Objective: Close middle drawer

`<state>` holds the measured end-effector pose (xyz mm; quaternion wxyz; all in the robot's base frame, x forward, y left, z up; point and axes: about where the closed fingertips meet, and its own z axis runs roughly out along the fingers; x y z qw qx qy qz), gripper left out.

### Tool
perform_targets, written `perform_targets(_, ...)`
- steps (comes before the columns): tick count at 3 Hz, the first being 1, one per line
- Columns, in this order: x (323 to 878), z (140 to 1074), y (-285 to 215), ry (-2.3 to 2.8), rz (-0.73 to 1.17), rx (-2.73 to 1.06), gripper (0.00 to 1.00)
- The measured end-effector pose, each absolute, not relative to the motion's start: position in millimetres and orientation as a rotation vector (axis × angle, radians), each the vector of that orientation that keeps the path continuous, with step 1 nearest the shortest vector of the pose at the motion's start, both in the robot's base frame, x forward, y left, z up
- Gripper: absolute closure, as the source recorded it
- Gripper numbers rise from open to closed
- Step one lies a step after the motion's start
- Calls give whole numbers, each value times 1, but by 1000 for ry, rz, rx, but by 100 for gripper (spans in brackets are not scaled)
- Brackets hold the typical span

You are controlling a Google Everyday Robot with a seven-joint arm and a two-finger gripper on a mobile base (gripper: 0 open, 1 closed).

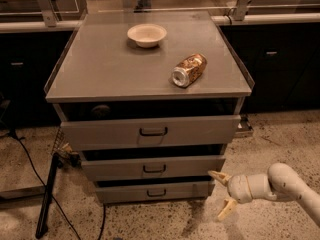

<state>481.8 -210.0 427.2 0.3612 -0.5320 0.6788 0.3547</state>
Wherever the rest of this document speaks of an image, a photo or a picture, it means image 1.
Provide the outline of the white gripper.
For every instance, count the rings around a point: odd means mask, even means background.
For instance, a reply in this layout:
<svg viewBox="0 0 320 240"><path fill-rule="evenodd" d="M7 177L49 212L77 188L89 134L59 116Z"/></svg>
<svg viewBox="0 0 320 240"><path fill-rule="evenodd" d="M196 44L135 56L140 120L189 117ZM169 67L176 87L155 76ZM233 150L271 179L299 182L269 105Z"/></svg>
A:
<svg viewBox="0 0 320 240"><path fill-rule="evenodd" d="M223 221L235 210L238 203L245 204L253 200L248 179L245 175L230 176L227 173L210 170L208 174L220 182L223 186L227 186L227 191L232 197L223 200L222 210L218 213L217 219Z"/></svg>

